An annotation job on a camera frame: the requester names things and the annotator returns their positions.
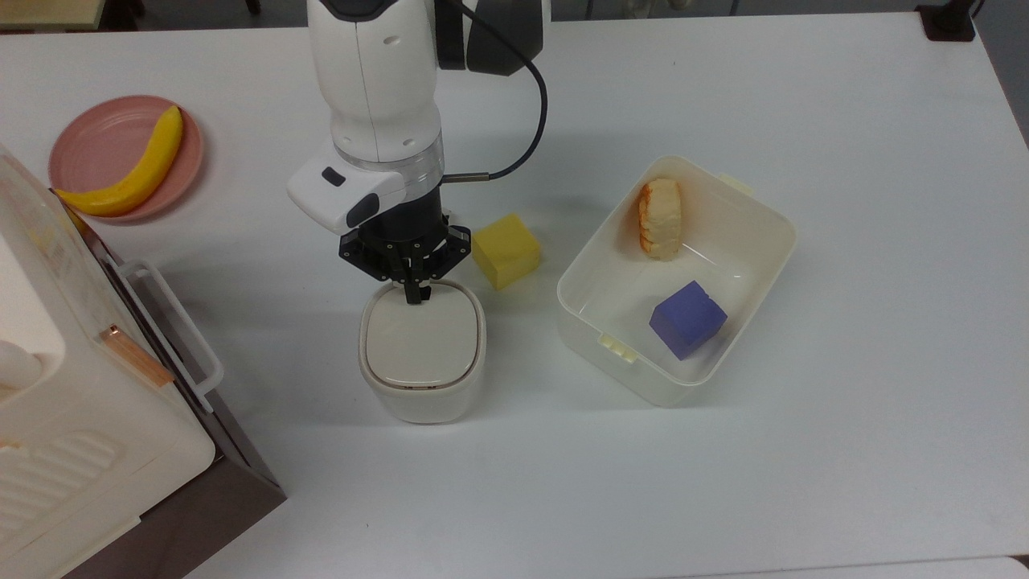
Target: blue cube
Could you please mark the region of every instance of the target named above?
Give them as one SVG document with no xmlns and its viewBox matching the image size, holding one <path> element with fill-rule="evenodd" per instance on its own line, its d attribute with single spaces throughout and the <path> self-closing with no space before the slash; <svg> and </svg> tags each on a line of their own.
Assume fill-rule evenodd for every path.
<svg viewBox="0 0 1029 579">
<path fill-rule="evenodd" d="M 690 281 L 653 309 L 650 328 L 682 360 L 714 337 L 728 318 L 701 284 Z"/>
</svg>

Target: floor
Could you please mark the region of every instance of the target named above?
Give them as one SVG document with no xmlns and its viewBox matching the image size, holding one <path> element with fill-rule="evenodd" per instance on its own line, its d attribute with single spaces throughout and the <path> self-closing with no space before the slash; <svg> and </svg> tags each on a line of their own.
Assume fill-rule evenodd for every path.
<svg viewBox="0 0 1029 579">
<path fill-rule="evenodd" d="M 586 20 L 589 0 L 552 0 L 556 21 Z M 593 0 L 591 17 L 803 14 L 911 10 L 919 0 Z M 942 3 L 942 0 L 921 0 Z M 636 6 L 635 10 L 627 4 Z M 305 0 L 261 0 L 253 15 L 244 0 L 144 0 L 140 30 L 281 28 L 307 26 Z M 975 26 L 1029 142 L 1029 1 L 986 0 Z"/>
</svg>

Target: bread slice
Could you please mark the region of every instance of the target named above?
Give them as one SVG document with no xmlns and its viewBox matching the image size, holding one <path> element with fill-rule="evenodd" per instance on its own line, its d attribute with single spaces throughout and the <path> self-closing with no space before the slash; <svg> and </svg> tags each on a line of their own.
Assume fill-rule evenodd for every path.
<svg viewBox="0 0 1029 579">
<path fill-rule="evenodd" d="M 640 247 L 647 255 L 670 259 L 682 239 L 682 195 L 674 179 L 654 179 L 640 190 Z"/>
</svg>

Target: black stand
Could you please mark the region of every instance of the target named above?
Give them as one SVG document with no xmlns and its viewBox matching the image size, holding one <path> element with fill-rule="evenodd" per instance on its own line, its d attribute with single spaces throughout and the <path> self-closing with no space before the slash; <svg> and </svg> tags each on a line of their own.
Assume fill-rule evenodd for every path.
<svg viewBox="0 0 1029 579">
<path fill-rule="evenodd" d="M 971 42 L 975 27 L 968 10 L 974 0 L 951 0 L 943 6 L 921 5 L 915 10 L 922 14 L 925 35 L 934 42 Z"/>
</svg>

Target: pink plate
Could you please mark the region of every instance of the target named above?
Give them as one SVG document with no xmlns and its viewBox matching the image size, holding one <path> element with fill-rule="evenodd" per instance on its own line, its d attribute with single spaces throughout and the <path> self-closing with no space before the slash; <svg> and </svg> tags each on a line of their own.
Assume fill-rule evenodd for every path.
<svg viewBox="0 0 1029 579">
<path fill-rule="evenodd" d="M 98 104 L 78 115 L 61 133 L 50 150 L 50 186 L 86 191 L 118 182 L 132 171 L 146 149 L 161 113 L 175 105 L 151 96 L 121 97 Z M 91 217 L 123 222 L 148 217 L 175 203 L 186 190 L 204 157 L 200 128 L 182 111 L 182 142 L 165 180 L 139 207 L 116 217 Z"/>
</svg>

